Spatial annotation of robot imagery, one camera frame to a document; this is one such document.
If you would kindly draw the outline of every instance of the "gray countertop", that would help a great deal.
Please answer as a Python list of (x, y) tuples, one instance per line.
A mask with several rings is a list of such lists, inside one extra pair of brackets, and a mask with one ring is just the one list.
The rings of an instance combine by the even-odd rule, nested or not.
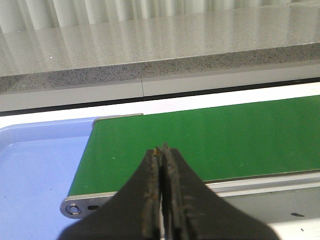
[(0, 34), (0, 94), (320, 59), (320, 0)]

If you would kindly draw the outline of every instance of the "hole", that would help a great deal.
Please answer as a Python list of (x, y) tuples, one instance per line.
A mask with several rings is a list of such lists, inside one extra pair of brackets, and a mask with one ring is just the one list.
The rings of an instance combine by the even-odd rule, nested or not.
[(82, 212), (81, 208), (76, 204), (70, 204), (66, 206), (65, 210), (67, 211), (68, 214), (71, 214), (71, 215), (77, 215)]
[(88, 210), (96, 210), (98, 209), (99, 206), (98, 205), (91, 205), (91, 206), (88, 206)]
[(304, 215), (301, 215), (301, 214), (296, 213), (296, 212), (291, 213), (291, 215), (295, 216), (295, 217), (305, 217)]

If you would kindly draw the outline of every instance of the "blue tray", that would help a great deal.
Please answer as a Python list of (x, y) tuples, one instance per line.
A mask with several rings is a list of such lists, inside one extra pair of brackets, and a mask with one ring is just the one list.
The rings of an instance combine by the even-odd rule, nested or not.
[(59, 207), (95, 118), (0, 129), (0, 239), (54, 240), (76, 221)]

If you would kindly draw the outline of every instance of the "black strip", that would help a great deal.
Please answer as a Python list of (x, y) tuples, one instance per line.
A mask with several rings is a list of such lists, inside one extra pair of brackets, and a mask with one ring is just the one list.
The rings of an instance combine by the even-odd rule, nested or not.
[(160, 99), (181, 98), (181, 97), (189, 97), (189, 96), (197, 96), (197, 95), (228, 93), (228, 92), (236, 92), (236, 91), (243, 91), (243, 90), (263, 89), (263, 88), (272, 88), (272, 87), (308, 84), (308, 83), (317, 83), (317, 82), (320, 82), (320, 77), (299, 79), (299, 80), (289, 80), (289, 81), (278, 81), (278, 82), (270, 82), (270, 83), (260, 83), (260, 84), (244, 85), (244, 86), (222, 87), (222, 88), (215, 88), (215, 89), (208, 89), (208, 90), (177, 92), (177, 93), (145, 96), (145, 97), (134, 97), (134, 98), (125, 98), (125, 99), (116, 99), (116, 100), (84, 102), (84, 103), (59, 105), (59, 106), (47, 106), (47, 107), (29, 108), (29, 109), (12, 110), (12, 111), (2, 111), (0, 112), (0, 117), (10, 116), (10, 115), (20, 115), (20, 114), (50, 112), (50, 111), (58, 111), (58, 110), (107, 106), (107, 105), (114, 105), (114, 104), (135, 103), (135, 102), (152, 101), (152, 100), (160, 100)]

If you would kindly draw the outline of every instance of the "green belt surface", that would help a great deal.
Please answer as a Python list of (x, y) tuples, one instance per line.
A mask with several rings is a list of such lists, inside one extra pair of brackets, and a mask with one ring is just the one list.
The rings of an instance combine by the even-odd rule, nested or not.
[(118, 191), (163, 143), (204, 181), (318, 170), (320, 95), (99, 120), (68, 196)]

